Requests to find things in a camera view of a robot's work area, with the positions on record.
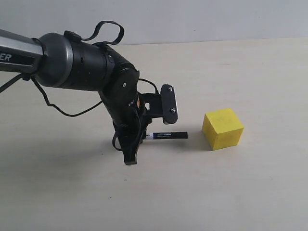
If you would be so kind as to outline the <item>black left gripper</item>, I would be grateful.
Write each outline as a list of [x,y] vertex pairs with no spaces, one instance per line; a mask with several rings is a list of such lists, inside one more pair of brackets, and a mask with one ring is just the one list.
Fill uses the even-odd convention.
[[141,100],[137,90],[140,71],[134,68],[101,70],[101,100],[109,113],[113,128],[113,147],[123,153],[126,165],[137,164],[137,151],[144,129],[136,118]]

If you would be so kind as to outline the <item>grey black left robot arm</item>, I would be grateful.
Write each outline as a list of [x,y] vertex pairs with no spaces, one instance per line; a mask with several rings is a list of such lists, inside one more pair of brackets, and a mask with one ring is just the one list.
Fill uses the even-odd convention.
[[139,71],[110,42],[88,44],[70,31],[27,38],[2,30],[0,69],[16,73],[1,90],[23,79],[32,80],[39,90],[97,92],[113,121],[113,147],[123,153],[126,165],[137,163],[137,151],[151,119],[145,115],[144,98],[137,89]]

